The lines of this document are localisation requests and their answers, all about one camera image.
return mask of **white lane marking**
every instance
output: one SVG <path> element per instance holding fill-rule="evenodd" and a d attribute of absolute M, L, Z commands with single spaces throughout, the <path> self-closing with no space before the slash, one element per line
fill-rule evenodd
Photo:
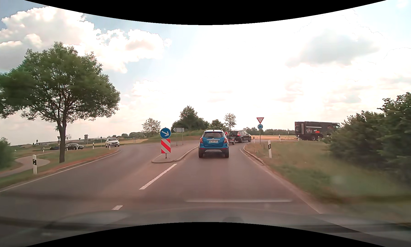
<path fill-rule="evenodd" d="M 287 184 L 285 181 L 283 181 L 282 178 L 277 177 L 277 175 L 275 175 L 273 172 L 271 172 L 268 168 L 263 167 L 261 165 L 258 164 L 258 160 L 257 162 L 254 161 L 254 158 L 251 158 L 248 154 L 246 154 L 242 149 L 239 149 L 239 151 L 241 153 L 243 153 L 249 160 L 251 160 L 254 164 L 257 165 L 257 167 L 259 167 L 260 169 L 262 169 L 263 171 L 265 171 L 266 173 L 268 173 L 271 177 L 273 177 L 275 180 L 279 181 L 285 188 L 287 188 L 288 190 L 290 190 L 292 193 L 294 193 L 296 196 L 298 196 L 298 198 L 300 198 L 304 203 L 306 203 L 309 207 L 311 207 L 311 209 L 315 210 L 317 213 L 321 214 L 321 212 L 319 210 L 317 210 L 315 208 L 315 206 L 311 205 L 311 203 L 307 202 L 302 196 L 300 196 L 298 188 L 292 188 L 289 184 Z"/>
<path fill-rule="evenodd" d="M 290 199 L 188 199 L 188 203 L 289 203 Z"/>
<path fill-rule="evenodd" d="M 113 209 L 111 210 L 119 210 L 123 205 L 116 205 Z"/>
<path fill-rule="evenodd" d="M 50 174 L 50 175 L 45 176 L 45 177 L 40 177 L 40 178 L 37 178 L 37 179 L 31 180 L 31 181 L 28 181 L 28 182 L 23 183 L 23 184 L 20 184 L 20 185 L 12 186 L 12 187 L 10 187 L 10 188 L 6 188 L 6 189 L 3 189 L 3 190 L 0 190 L 0 192 L 6 191 L 6 190 L 10 190 L 11 188 L 20 187 L 20 186 L 22 186 L 22 185 L 26 185 L 26 184 L 28 184 L 28 183 L 35 182 L 35 181 L 40 180 L 40 179 L 43 179 L 43 178 L 53 176 L 53 175 L 59 174 L 59 173 L 64 172 L 64 171 L 68 171 L 68 170 L 71 170 L 71 169 L 74 169 L 74 168 L 78 168 L 78 167 L 80 167 L 80 166 L 84 166 L 84 165 L 89 164 L 89 163 L 93 163 L 93 162 L 96 162 L 96 161 L 99 161 L 99 160 L 103 160 L 104 158 L 108 158 L 108 157 L 114 156 L 114 155 L 116 155 L 116 154 L 118 154 L 118 153 L 120 153 L 120 152 L 121 152 L 121 150 L 119 150 L 118 152 L 115 152 L 114 154 L 111 154 L 111 155 L 108 155 L 108 156 L 106 156 L 106 157 L 100 158 L 100 159 L 98 159 L 98 160 L 93 160 L 93 161 L 91 161 L 91 162 L 88 162 L 88 163 L 85 163 L 85 164 L 82 164 L 82 165 L 78 165 L 78 166 L 75 166 L 75 167 L 71 167 L 71 168 L 69 168 L 69 169 L 66 169 L 66 170 L 63 170 L 63 171 L 59 171 L 59 172 L 57 172 L 57 173 L 53 173 L 53 174 Z"/>
<path fill-rule="evenodd" d="M 151 185 L 153 182 L 155 182 L 155 180 L 159 179 L 161 176 L 164 175 L 164 173 L 168 172 L 170 169 L 172 169 L 174 166 L 176 166 L 177 163 L 173 164 L 171 167 L 167 168 L 166 171 L 161 172 L 160 175 L 158 175 L 156 178 L 152 179 L 149 183 L 145 184 L 143 187 L 141 187 L 140 189 L 145 189 L 147 188 L 149 185 Z"/>

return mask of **directional sign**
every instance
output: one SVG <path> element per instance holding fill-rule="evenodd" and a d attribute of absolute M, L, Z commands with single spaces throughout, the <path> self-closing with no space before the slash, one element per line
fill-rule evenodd
<path fill-rule="evenodd" d="M 184 132 L 184 128 L 173 128 L 174 132 Z"/>
<path fill-rule="evenodd" d="M 160 130 L 160 136 L 161 136 L 161 138 L 163 138 L 163 139 L 169 138 L 169 137 L 170 137 L 170 134 L 171 134 L 171 132 L 170 132 L 170 129 L 169 129 L 169 128 L 162 128 L 162 129 Z"/>
<path fill-rule="evenodd" d="M 161 139 L 161 153 L 170 153 L 170 139 Z"/>

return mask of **black truck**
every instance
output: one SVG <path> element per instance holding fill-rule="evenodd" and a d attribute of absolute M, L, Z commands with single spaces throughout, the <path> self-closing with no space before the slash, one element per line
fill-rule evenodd
<path fill-rule="evenodd" d="M 333 131 L 340 128 L 340 123 L 329 122 L 295 122 L 295 135 L 302 140 L 317 141 L 329 136 Z"/>

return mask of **white car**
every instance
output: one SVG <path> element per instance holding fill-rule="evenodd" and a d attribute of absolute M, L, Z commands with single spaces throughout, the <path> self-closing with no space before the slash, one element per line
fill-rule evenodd
<path fill-rule="evenodd" d="M 105 148 L 108 148 L 109 146 L 120 147 L 120 142 L 117 140 L 117 138 L 108 138 L 105 142 Z"/>

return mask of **black car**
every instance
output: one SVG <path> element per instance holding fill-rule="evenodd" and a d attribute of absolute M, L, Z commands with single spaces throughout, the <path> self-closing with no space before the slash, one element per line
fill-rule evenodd
<path fill-rule="evenodd" d="M 83 149 L 83 145 L 79 145 L 77 143 L 68 143 L 66 145 L 67 150 L 77 150 L 77 149 Z"/>
<path fill-rule="evenodd" d="M 228 133 L 230 138 L 234 137 L 237 142 L 249 141 L 251 142 L 251 135 L 246 131 L 230 131 Z"/>

